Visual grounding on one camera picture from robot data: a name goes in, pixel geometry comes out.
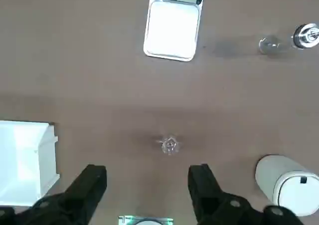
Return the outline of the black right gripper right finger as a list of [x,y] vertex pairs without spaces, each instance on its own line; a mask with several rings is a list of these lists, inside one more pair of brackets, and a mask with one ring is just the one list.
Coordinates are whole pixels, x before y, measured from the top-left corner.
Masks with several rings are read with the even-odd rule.
[[289,209],[266,206],[258,211],[241,196],[221,189],[207,164],[188,169],[188,190],[198,225],[302,225]]

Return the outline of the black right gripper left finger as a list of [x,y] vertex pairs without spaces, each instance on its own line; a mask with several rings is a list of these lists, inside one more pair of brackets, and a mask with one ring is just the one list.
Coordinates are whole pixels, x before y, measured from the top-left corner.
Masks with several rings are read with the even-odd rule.
[[0,207],[2,225],[87,225],[107,189],[105,166],[89,164],[62,193],[45,196],[23,212]]

